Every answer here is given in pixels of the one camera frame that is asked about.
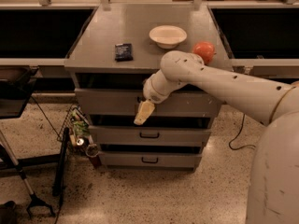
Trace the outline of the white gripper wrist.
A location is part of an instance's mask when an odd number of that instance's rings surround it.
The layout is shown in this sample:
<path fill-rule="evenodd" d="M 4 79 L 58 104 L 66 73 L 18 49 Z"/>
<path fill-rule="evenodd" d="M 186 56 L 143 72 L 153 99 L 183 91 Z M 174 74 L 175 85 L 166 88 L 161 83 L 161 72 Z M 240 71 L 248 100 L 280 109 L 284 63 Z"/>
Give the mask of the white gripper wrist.
<path fill-rule="evenodd" d="M 143 95 L 146 101 L 142 101 L 139 104 L 134 120 L 135 125 L 143 125 L 153 113 L 155 104 L 160 104 L 163 101 L 163 96 L 153 88 L 150 78 L 148 78 L 144 83 Z"/>

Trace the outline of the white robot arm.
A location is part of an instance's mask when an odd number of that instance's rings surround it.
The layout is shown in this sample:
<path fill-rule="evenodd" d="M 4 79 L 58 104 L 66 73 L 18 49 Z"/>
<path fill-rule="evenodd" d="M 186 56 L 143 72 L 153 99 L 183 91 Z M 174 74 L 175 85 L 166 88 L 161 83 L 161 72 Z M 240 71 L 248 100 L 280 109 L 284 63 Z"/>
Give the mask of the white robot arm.
<path fill-rule="evenodd" d="M 299 87 L 209 67 L 196 54 L 173 50 L 145 82 L 135 124 L 187 84 L 266 127 L 251 167 L 246 224 L 299 224 Z"/>

